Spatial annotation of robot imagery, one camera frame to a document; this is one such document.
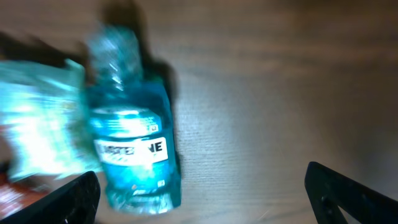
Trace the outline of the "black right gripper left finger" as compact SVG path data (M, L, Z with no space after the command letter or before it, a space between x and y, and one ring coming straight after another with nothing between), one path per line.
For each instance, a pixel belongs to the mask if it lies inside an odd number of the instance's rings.
M94 224L99 200L98 178L88 171L1 224Z

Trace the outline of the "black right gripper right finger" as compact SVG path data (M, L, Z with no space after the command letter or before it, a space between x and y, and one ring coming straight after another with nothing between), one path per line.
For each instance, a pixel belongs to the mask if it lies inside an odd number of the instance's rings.
M318 223L344 223L342 210L360 223L397 223L397 201L312 161L305 189Z

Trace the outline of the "red chocolate bar wrapper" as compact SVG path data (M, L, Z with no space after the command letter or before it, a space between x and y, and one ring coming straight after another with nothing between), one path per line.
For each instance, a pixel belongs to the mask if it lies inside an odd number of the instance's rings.
M48 190L34 190L8 181L6 172L1 172L1 219L4 219L49 194Z

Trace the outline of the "light green wet wipes pack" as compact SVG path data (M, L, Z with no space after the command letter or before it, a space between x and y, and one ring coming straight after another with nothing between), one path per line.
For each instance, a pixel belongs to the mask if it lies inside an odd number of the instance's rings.
M87 124L84 76L70 59L63 68L1 61L1 125L12 149L12 181L102 170Z

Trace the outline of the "blue mouthwash bottle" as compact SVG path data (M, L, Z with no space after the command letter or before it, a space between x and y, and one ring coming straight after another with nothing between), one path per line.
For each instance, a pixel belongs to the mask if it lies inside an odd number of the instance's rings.
M104 26L88 48L95 75L86 92L90 126L110 206L139 215L179 207L181 176L170 101L160 80L145 78L135 33Z

